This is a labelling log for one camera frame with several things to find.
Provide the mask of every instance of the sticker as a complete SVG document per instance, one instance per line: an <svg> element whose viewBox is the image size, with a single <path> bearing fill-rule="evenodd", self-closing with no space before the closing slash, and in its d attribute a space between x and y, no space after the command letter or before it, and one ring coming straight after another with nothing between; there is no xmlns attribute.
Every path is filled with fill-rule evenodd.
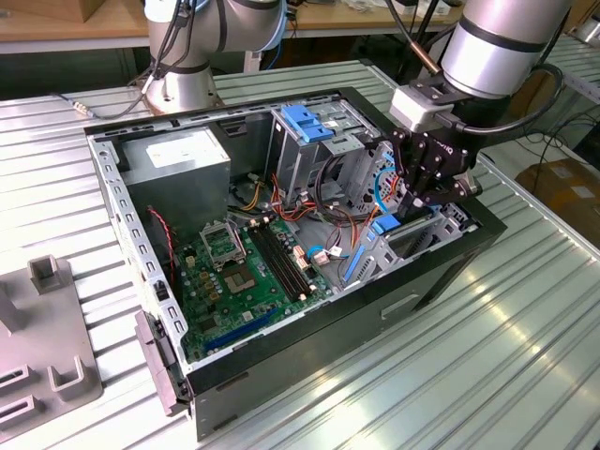
<svg viewBox="0 0 600 450"><path fill-rule="evenodd" d="M157 169L192 160L199 161L202 166L226 160L225 152L204 129L185 138L150 144L146 152Z"/></svg>
<svg viewBox="0 0 600 450"><path fill-rule="evenodd" d="M566 167L557 166L550 168L559 178L571 178L573 176L572 173Z"/></svg>
<svg viewBox="0 0 600 450"><path fill-rule="evenodd" d="M593 199L595 195L585 186L571 186L571 189L581 198L581 199Z"/></svg>
<svg viewBox="0 0 600 450"><path fill-rule="evenodd" d="M341 247L333 246L329 248L329 253L331 254L331 256L339 257L341 256Z"/></svg>

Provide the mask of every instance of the cardboard box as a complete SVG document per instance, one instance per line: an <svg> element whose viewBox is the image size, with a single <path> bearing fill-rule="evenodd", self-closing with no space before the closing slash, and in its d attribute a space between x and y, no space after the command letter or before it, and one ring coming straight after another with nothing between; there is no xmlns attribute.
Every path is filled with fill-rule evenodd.
<svg viewBox="0 0 600 450"><path fill-rule="evenodd" d="M0 8L83 23L104 0L0 0Z"/></svg>
<svg viewBox="0 0 600 450"><path fill-rule="evenodd" d="M538 165L517 176L532 192ZM534 192L543 204L600 248L600 180L574 159L542 164Z"/></svg>

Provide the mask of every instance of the green motherboard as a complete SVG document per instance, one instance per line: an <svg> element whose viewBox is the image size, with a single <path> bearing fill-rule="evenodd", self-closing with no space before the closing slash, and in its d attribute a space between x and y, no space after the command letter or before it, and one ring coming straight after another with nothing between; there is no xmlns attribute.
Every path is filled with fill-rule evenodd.
<svg viewBox="0 0 600 450"><path fill-rule="evenodd" d="M281 258L296 264L292 249L297 243L285 222L277 219L268 228L281 245ZM175 250L182 267L181 304L188 326L183 345L189 362L203 359L332 294L323 276L310 266L304 272L297 271L310 292L301 299L289 298L289 289L286 293L272 270L277 267L272 265L271 255L264 258L249 229L240 229L238 235L246 260L226 263L220 271L214 269L211 254L222 255L233 248L232 241L223 234L210 244L210 253L200 238Z"/></svg>

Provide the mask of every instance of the motherboard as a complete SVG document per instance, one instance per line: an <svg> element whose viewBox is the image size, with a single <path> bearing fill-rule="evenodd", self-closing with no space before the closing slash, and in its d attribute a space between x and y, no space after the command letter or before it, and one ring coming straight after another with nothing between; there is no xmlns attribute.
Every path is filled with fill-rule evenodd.
<svg viewBox="0 0 600 450"><path fill-rule="evenodd" d="M203 235L175 250L182 267L181 308L188 326L183 344L189 362L332 295L283 220L229 230L232 240L219 232L212 241ZM238 247L244 259L238 255L235 261L215 264L215 255Z"/></svg>

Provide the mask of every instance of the metal table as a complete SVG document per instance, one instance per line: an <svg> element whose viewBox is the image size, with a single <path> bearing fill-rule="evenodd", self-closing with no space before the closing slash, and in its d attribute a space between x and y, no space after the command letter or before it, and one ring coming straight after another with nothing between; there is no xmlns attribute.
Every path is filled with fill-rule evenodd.
<svg viewBox="0 0 600 450"><path fill-rule="evenodd" d="M228 103L391 82L358 62L217 78ZM114 113L133 89L79 94ZM130 117L148 114L143 106ZM103 396L3 450L196 447L165 417L133 332L139 303L82 135L52 97L0 103L0 271L52 253L76 278ZM597 250L485 160L481 201L508 226L434 305L213 435L203 448L585 448L600 438Z"/></svg>
<svg viewBox="0 0 600 450"><path fill-rule="evenodd" d="M567 86L600 103L600 49L563 35L547 61L562 70Z"/></svg>

